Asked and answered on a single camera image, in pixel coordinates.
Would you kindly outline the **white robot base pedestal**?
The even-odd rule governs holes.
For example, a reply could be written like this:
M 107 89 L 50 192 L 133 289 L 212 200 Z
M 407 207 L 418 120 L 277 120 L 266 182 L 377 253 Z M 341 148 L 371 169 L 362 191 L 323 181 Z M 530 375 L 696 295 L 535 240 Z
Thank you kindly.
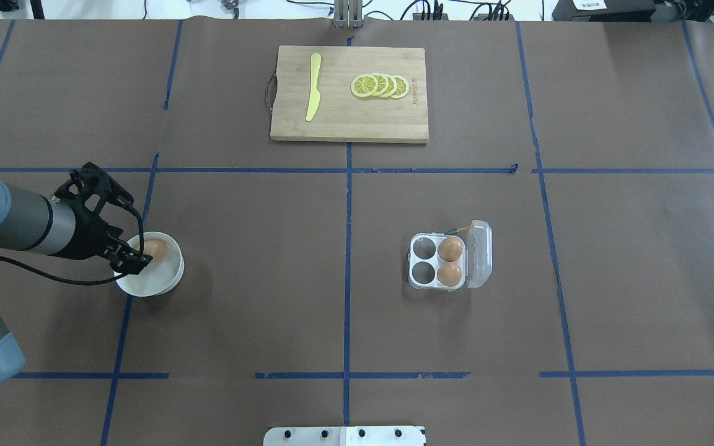
M 426 445 L 419 426 L 276 427 L 266 431 L 263 445 Z

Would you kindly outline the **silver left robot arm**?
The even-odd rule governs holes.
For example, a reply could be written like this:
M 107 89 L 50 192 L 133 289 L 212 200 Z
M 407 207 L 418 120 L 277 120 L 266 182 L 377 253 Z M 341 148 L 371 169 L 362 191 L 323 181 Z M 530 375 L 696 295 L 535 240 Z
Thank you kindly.
M 68 180 L 51 197 L 0 180 L 0 249 L 69 260 L 100 257 L 108 261 L 114 280 L 141 274 L 153 257 L 121 239 L 122 229 L 101 217 L 105 205 L 135 217 L 138 237 L 144 240 L 144 221 L 135 209 L 133 195 L 96 164 L 71 170 Z M 59 283 L 96 286 L 110 282 L 65 279 L 11 258 L 0 256 L 0 261 Z M 21 372 L 24 365 L 22 350 L 0 316 L 0 384 Z

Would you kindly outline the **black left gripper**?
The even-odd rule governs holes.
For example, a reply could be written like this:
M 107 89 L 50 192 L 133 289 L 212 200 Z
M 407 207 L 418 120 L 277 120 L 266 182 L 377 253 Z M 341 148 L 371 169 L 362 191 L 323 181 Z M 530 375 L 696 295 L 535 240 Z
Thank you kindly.
M 94 256 L 107 257 L 115 274 L 138 276 L 153 260 L 153 256 L 133 248 L 128 241 L 117 240 L 123 229 L 103 219 L 101 211 L 108 203 L 99 198 L 93 209 L 81 201 L 52 197 L 51 225 L 47 235 L 47 254 L 70 260 L 87 260 Z

